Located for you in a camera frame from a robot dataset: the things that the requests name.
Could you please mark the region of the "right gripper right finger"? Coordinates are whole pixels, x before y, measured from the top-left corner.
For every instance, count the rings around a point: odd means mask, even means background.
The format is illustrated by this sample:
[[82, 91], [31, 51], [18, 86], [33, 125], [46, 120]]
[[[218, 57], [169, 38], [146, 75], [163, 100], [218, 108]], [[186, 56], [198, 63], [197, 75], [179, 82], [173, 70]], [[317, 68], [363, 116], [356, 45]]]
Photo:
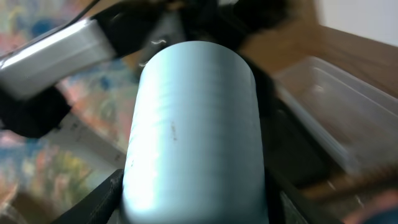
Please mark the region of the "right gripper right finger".
[[307, 200], [288, 180], [272, 169], [265, 169], [265, 193], [267, 216], [269, 223], [286, 223], [286, 215], [282, 203], [281, 193], [285, 193], [298, 214], [311, 224], [338, 224], [339, 219], [333, 218], [317, 205]]

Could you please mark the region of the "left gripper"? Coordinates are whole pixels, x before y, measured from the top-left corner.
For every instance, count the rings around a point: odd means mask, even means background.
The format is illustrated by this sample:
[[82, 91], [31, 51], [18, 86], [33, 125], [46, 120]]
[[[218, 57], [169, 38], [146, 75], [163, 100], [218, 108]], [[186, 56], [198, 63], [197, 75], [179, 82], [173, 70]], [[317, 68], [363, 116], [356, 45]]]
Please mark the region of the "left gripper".
[[270, 29], [289, 13], [285, 0], [121, 1], [95, 14], [118, 58], [140, 51], [138, 80], [146, 63], [171, 45], [206, 40], [238, 50], [249, 35]]

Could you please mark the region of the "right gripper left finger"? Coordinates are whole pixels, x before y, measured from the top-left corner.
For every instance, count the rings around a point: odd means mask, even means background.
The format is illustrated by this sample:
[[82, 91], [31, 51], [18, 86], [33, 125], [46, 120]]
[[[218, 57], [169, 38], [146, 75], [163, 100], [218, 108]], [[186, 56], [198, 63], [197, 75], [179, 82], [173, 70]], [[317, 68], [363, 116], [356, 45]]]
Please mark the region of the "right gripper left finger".
[[119, 206], [124, 170], [114, 171], [97, 188], [51, 224], [107, 224]]

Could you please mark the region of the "light blue cup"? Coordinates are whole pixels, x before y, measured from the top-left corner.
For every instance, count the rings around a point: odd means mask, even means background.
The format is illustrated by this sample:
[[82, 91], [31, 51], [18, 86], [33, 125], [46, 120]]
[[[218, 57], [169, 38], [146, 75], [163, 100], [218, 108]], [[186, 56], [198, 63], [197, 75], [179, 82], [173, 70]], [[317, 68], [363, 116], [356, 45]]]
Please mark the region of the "light blue cup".
[[125, 223], [266, 223], [256, 83], [235, 52], [204, 41], [142, 71], [121, 199]]

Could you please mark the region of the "pink white cup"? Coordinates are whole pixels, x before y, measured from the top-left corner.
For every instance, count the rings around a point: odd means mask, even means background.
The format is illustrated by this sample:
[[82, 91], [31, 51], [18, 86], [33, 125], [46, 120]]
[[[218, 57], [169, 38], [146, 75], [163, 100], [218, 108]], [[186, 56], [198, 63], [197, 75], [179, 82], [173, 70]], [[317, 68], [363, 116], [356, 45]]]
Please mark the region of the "pink white cup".
[[345, 224], [358, 224], [374, 218], [376, 215], [390, 212], [397, 208], [397, 190], [387, 190], [375, 196], [364, 207], [347, 215], [342, 222]]

